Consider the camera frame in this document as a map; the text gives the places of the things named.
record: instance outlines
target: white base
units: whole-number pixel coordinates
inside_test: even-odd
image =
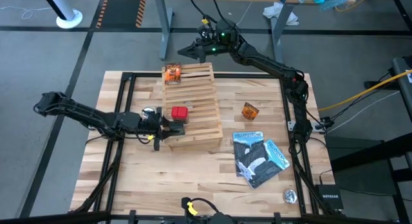
[[[57,17],[56,19],[57,26],[59,26],[60,28],[64,28],[64,29],[70,29],[70,28],[74,28],[77,25],[79,25],[83,20],[83,14],[76,9],[73,9],[73,12],[75,14],[75,17],[71,21],[65,21],[65,20],[60,19],[60,17]]]

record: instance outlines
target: floor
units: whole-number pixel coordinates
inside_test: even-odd
[[[68,0],[84,14],[81,27],[89,27],[99,0]],[[410,0],[401,0],[412,15]],[[206,13],[217,16],[210,1],[197,1]],[[167,0],[174,8],[174,28],[194,28],[200,16],[188,0]],[[234,21],[240,20],[249,2],[220,1],[222,13]],[[0,0],[0,7],[48,7],[45,0]],[[270,3],[252,3],[240,28],[268,28],[261,13]],[[298,30],[407,30],[407,26],[392,0],[366,0],[356,9],[338,13],[319,12],[316,6],[299,5],[294,10],[300,25]],[[19,10],[0,10],[0,26],[55,26],[52,10],[38,11],[30,19],[21,19]],[[153,0],[147,0],[142,27],[160,27]],[[194,33],[172,33],[165,61],[158,58],[159,33],[94,33],[84,64],[81,67],[73,98],[94,106],[104,72],[107,70],[159,70],[165,62],[195,63],[177,55],[177,50],[189,45]],[[39,155],[53,125],[53,117],[41,117],[32,106],[46,91],[64,91],[77,63],[86,32],[17,32],[0,31],[0,132],[3,147],[0,154],[0,219],[16,215],[23,194]],[[245,34],[244,38],[263,54],[273,56],[268,34]],[[348,98],[363,88],[365,80],[376,80],[391,67],[394,57],[410,55],[412,37],[354,35],[284,35],[285,63],[310,73],[317,104],[325,107]],[[239,66],[229,56],[210,57],[218,71],[257,71]],[[373,101],[389,95],[382,91],[348,110],[337,123],[352,117]],[[337,110],[321,113],[333,115]],[[356,119],[330,133],[330,136],[390,140],[410,132],[412,124],[400,95],[392,96],[370,107]],[[68,211],[84,142],[88,130],[64,119],[55,149],[47,168],[32,215],[62,214]],[[404,159],[393,159],[396,168],[405,167]],[[358,178],[368,179],[368,169],[358,169]],[[345,174],[336,174],[344,181]],[[348,184],[357,190],[357,182]],[[412,199],[410,183],[401,183],[402,195]],[[378,186],[374,192],[391,193],[393,188]],[[397,213],[390,197],[370,196],[342,191],[345,214],[357,218],[396,220]],[[405,201],[412,217],[412,202]]]

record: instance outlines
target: yellow tape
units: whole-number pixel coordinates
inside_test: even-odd
[[[188,202],[188,203],[187,203],[187,206],[189,207],[188,210],[189,210],[189,212],[190,212],[192,215],[197,215],[197,214],[198,214],[198,211],[196,211],[196,210],[193,208],[193,203]]]

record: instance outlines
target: yellow cable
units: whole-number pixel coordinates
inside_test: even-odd
[[[352,8],[355,8],[356,6],[360,5],[360,3],[363,2],[363,1],[364,1],[364,0],[360,0],[358,3],[355,3],[354,5],[350,6],[350,7],[347,8],[347,9],[344,9],[344,10],[340,10],[337,6],[335,7],[335,9],[336,9],[338,12],[345,12],[345,11],[351,10]]]
[[[372,86],[371,88],[369,88],[369,89],[367,89],[367,90],[365,90],[365,91],[363,91],[363,92],[360,92],[359,94],[357,94],[357,95],[355,95],[355,96],[353,96],[353,97],[350,97],[350,98],[346,99],[345,101],[338,102],[338,103],[336,103],[336,104],[334,104],[334,105],[332,105],[332,106],[328,106],[328,107],[325,107],[325,108],[321,108],[321,109],[319,109],[319,111],[326,111],[326,110],[328,110],[328,109],[331,109],[331,108],[340,106],[340,105],[342,105],[342,104],[345,104],[345,103],[347,103],[347,102],[350,102],[350,101],[352,101],[353,99],[358,98],[358,97],[360,97],[360,96],[362,96],[362,95],[364,95],[364,94],[366,94],[366,93],[369,93],[370,91],[373,91],[374,89],[378,88],[378,87],[381,86],[381,85],[385,85],[385,84],[388,83],[388,82],[391,82],[391,81],[393,81],[393,80],[395,80],[395,79],[398,79],[398,78],[400,78],[400,77],[403,77],[403,76],[407,75],[408,73],[412,73],[412,70],[405,71],[405,72],[403,72],[403,73],[400,73],[400,74],[398,74],[398,75],[396,75],[396,76],[391,77],[390,79],[386,79],[385,81],[383,81],[383,82],[381,82],[381,83],[379,83],[379,84],[377,84],[377,85],[374,85],[374,86]]]

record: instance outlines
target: orange object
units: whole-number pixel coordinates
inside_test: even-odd
[[[242,109],[242,115],[245,118],[247,118],[248,120],[253,120],[256,118],[258,113],[259,113],[259,110],[256,107],[245,102],[245,106],[243,106],[243,109]]]
[[[166,84],[179,84],[180,73],[182,72],[182,66],[180,63],[166,64],[165,67],[165,83]]]

